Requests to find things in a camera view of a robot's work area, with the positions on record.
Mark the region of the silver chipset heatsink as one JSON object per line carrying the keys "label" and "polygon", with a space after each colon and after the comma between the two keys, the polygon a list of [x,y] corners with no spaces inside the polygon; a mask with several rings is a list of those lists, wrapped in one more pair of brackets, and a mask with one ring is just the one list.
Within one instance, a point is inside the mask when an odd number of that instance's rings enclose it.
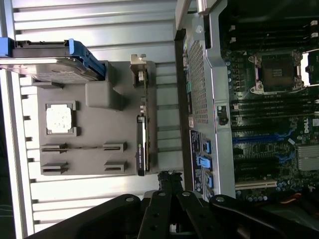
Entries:
{"label": "silver chipset heatsink", "polygon": [[319,145],[299,146],[297,155],[300,171],[319,170]]}

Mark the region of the blue expansion slot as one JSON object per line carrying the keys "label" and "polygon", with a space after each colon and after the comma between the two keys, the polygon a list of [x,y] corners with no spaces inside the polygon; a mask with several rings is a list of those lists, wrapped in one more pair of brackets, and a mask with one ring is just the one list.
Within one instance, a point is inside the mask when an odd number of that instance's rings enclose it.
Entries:
{"label": "blue expansion slot", "polygon": [[285,136],[279,135],[258,135],[258,136],[245,136],[232,138],[233,143],[255,143],[255,142],[274,142],[282,141]]}

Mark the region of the silver hard disk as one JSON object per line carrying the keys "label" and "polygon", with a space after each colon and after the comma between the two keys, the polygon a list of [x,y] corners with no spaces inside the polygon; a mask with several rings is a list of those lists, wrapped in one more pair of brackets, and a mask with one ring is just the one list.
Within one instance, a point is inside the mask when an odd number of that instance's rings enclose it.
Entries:
{"label": "silver hard disk", "polygon": [[85,84],[104,79],[91,66],[76,57],[1,57],[0,68],[41,82],[59,84]]}

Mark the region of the silver CPU chip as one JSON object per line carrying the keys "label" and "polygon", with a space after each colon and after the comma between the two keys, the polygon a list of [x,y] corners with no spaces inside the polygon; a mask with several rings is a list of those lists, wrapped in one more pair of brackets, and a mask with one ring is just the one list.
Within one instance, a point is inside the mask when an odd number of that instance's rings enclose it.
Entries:
{"label": "silver CPU chip", "polygon": [[51,105],[46,110],[47,129],[52,133],[68,133],[72,128],[72,110],[66,105]]}

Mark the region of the CPU socket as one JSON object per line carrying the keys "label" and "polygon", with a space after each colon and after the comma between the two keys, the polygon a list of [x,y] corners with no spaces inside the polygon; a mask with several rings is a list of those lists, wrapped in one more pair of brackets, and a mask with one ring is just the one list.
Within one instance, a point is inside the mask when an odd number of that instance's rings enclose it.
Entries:
{"label": "CPU socket", "polygon": [[255,95],[292,94],[304,89],[301,75],[302,53],[283,51],[260,53],[248,58],[254,65],[255,85],[250,92]]}

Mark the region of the green RAM stick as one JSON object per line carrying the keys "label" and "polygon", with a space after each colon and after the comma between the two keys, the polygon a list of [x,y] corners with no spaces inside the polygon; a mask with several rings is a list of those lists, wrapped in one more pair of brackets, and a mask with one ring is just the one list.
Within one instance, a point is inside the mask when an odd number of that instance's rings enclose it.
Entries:
{"label": "green RAM stick", "polygon": [[54,145],[52,147],[43,147],[42,152],[67,152],[71,150],[95,150],[102,149],[103,151],[119,151],[124,152],[127,147],[125,145],[102,145],[102,146],[81,146],[81,147],[68,147]]}

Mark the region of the silver socket cover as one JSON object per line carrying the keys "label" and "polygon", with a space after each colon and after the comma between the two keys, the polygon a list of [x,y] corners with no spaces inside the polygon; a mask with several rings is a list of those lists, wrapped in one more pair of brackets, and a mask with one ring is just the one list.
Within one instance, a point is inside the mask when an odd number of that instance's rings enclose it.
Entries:
{"label": "silver socket cover", "polygon": [[301,70],[305,86],[319,86],[319,49],[303,54]]}

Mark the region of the open dark PC case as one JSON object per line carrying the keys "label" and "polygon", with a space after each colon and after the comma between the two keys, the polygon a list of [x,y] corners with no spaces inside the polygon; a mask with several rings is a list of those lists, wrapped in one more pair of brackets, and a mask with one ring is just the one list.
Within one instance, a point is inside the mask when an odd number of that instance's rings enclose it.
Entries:
{"label": "open dark PC case", "polygon": [[[229,122],[227,67],[221,56],[222,27],[229,22],[268,22],[319,15],[319,0],[178,0],[175,55],[185,187],[205,200],[236,197]],[[300,207],[319,217],[319,190],[249,202]]]}

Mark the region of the grey parts rack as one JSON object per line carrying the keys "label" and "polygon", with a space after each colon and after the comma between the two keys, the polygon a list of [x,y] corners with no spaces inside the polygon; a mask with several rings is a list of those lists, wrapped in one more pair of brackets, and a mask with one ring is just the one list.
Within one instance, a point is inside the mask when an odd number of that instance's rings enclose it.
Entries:
{"label": "grey parts rack", "polygon": [[[156,65],[149,68],[150,170],[157,159]],[[137,115],[143,89],[133,86],[130,61],[107,62],[105,80],[85,84],[34,83],[37,93],[39,165],[44,176],[138,175]],[[46,110],[66,104],[72,110],[72,128],[68,133],[47,129]],[[125,145],[124,152],[71,150],[42,152],[54,145],[81,147]]]}

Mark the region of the black RAM slot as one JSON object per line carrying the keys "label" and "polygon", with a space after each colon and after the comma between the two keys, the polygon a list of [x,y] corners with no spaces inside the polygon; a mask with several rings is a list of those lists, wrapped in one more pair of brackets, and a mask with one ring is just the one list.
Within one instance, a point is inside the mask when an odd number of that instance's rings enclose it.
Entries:
{"label": "black RAM slot", "polygon": [[237,38],[237,37],[230,37],[230,43],[234,43],[234,42],[260,42],[260,41],[319,41],[319,35],[317,35],[316,33],[311,35],[311,37],[307,37],[307,38],[301,38],[301,37],[259,37],[259,38]]}
{"label": "black RAM slot", "polygon": [[248,31],[248,30],[319,30],[319,21],[272,21],[272,22],[247,22],[247,23],[231,23],[234,30]]}
{"label": "black RAM slot", "polygon": [[315,32],[311,32],[309,29],[293,29],[293,30],[234,30],[228,34],[237,38],[259,38],[259,37],[301,37],[307,38]]}
{"label": "black RAM slot", "polygon": [[313,49],[319,47],[319,41],[260,41],[260,42],[234,42],[229,46],[232,50],[243,49],[277,49],[277,48],[305,48]]}

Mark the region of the white expansion slot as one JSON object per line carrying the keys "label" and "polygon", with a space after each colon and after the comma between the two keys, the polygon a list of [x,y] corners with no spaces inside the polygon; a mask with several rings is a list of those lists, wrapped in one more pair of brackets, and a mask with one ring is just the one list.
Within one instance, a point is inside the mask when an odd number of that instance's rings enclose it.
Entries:
{"label": "white expansion slot", "polygon": [[235,183],[235,190],[253,190],[277,187],[276,180],[244,181]]}

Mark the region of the green motherboard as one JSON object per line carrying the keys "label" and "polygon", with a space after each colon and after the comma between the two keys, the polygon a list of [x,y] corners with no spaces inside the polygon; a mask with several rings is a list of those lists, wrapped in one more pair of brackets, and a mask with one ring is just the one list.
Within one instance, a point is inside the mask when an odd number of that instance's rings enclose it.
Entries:
{"label": "green motherboard", "polygon": [[[319,21],[319,15],[272,21]],[[276,180],[277,187],[253,190],[235,190],[236,197],[249,202],[274,199],[291,193],[295,196],[302,191],[319,190],[319,170],[298,169],[297,148],[319,145],[319,86],[305,86],[292,94],[255,95],[250,88],[255,85],[254,65],[248,58],[260,53],[274,54],[283,51],[298,51],[302,54],[319,49],[277,48],[232,50],[229,22],[222,27],[221,56],[227,67],[229,86],[229,122],[236,125],[275,124],[271,130],[233,131],[232,138],[258,135],[285,136],[282,141],[232,143],[233,161],[240,159],[277,158],[277,163],[234,165],[235,183],[244,181]],[[258,170],[273,172],[263,178],[236,177],[237,171]]]}

